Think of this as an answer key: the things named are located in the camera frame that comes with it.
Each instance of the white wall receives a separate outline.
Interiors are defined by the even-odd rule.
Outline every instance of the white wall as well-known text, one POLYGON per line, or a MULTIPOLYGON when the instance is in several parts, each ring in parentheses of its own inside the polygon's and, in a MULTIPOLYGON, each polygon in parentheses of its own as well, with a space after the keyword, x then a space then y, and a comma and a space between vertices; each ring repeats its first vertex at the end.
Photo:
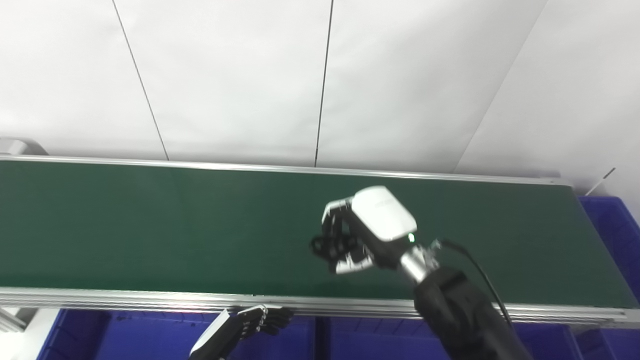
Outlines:
POLYGON ((51 154, 164 158, 110 1, 0 3, 0 136, 51 154))
POLYGON ((117 0, 172 160, 313 166, 330 0, 117 0))
POLYGON ((318 166, 452 172, 546 0, 336 0, 318 166))
POLYGON ((626 153, 612 162, 615 167, 592 195, 610 195, 622 198, 640 224, 640 142, 626 149, 626 153))
POLYGON ((457 172, 591 188, 640 137, 640 3, 550 0, 457 172))

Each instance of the robotic hand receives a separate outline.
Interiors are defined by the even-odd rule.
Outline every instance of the robotic hand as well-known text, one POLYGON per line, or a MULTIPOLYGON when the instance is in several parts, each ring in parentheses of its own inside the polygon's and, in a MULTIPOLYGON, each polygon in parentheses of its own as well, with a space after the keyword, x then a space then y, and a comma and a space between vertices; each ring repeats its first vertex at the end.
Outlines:
POLYGON ((285 307, 265 304, 240 311, 237 316, 224 310, 198 338, 188 360, 226 359, 240 340, 257 332, 277 335, 292 316, 293 312, 285 307))
POLYGON ((311 249, 336 274, 374 265, 402 271, 415 286, 416 310, 453 360, 531 360, 491 300, 463 272, 440 266, 435 248, 414 243, 416 230, 389 190, 372 186, 326 205, 311 249))

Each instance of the blue crate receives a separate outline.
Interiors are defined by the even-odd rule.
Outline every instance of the blue crate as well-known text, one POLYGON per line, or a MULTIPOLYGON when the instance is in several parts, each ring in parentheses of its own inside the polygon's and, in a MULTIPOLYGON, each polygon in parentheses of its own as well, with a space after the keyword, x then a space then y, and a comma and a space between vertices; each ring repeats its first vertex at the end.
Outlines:
MULTIPOLYGON (((580 202, 640 301, 640 227, 617 197, 582 196, 580 202)), ((594 329, 580 334, 577 343, 584 360, 640 359, 640 330, 594 329)))
POLYGON ((577 337, 584 360, 640 359, 640 331, 595 329, 577 337))
MULTIPOLYGON (((329 318, 331 360, 448 360, 440 340, 422 320, 329 318)), ((518 323, 516 332, 535 360, 581 360, 569 326, 518 323)))
POLYGON ((584 211, 640 301, 640 227, 617 197, 582 196, 584 211))
MULTIPOLYGON (((185 360, 215 314, 60 312, 38 360, 185 360)), ((315 319, 295 316, 277 336, 241 341, 228 360, 313 360, 315 319)))

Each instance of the white backdrop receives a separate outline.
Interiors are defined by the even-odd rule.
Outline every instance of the white backdrop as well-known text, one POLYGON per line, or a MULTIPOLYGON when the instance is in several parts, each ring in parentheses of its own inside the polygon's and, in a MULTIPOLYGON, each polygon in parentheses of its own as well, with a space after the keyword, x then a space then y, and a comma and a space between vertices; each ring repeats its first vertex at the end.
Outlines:
POLYGON ((0 136, 51 154, 164 158, 111 1, 0 3, 0 136))
POLYGON ((639 16, 637 1, 550 0, 456 171, 591 188, 640 142, 639 16))
POLYGON ((318 165, 452 172, 544 4, 336 0, 318 165))

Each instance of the metal frame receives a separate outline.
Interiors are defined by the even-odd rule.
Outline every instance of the metal frame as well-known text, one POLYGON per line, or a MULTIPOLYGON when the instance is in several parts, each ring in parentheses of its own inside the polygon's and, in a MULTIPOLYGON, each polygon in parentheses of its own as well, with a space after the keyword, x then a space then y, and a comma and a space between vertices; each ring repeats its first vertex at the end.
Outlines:
MULTIPOLYGON (((36 161, 47 163, 84 163, 134 165, 150 167, 197 168, 203 170, 236 170, 292 172, 297 174, 329 174, 344 176, 377 176, 406 179, 480 181, 491 183, 570 186, 553 178, 472 176, 427 174, 378 170, 336 168, 281 167, 268 165, 236 165, 158 160, 123 160, 72 158, 63 156, 0 155, 0 161, 36 161)), ((291 307, 300 315, 358 316, 375 318, 420 318, 411 300, 344 299, 319 297, 281 297, 215 293, 179 293, 161 291, 75 290, 47 288, 0 287, 0 304, 8 306, 65 307, 72 309, 182 311, 210 313, 229 307, 250 307, 263 303, 291 307)), ((640 309, 609 307, 506 304, 516 322, 554 322, 572 325, 640 328, 640 309)))
POLYGON ((23 332, 26 327, 25 322, 0 309, 0 332, 23 332))
MULTIPOLYGON (((354 316, 419 319, 411 300, 283 297, 167 291, 0 288, 0 303, 29 307, 65 307, 125 311, 215 313, 259 304, 290 307, 307 316, 354 316)), ((516 322, 567 323, 601 327, 640 328, 640 309, 611 307, 507 304, 516 322)))
POLYGON ((482 175, 462 175, 462 174, 431 174, 426 172, 393 172, 393 171, 382 171, 382 170, 355 170, 355 169, 343 169, 343 168, 199 163, 199 162, 192 162, 192 161, 73 158, 73 157, 66 157, 66 156, 39 156, 39 155, 12 156, 12 155, 2 155, 2 154, 0 154, 0 161, 36 161, 36 162, 45 162, 45 163, 133 165, 133 166, 148 166, 148 167, 197 168, 202 170, 292 172, 296 174, 376 176, 376 177, 398 177, 403 179, 431 179, 431 180, 453 180, 453 181, 479 181, 483 183, 511 183, 511 184, 571 186, 570 183, 568 183, 567 181, 563 179, 553 178, 553 177, 535 178, 535 177, 503 177, 503 176, 482 176, 482 175))

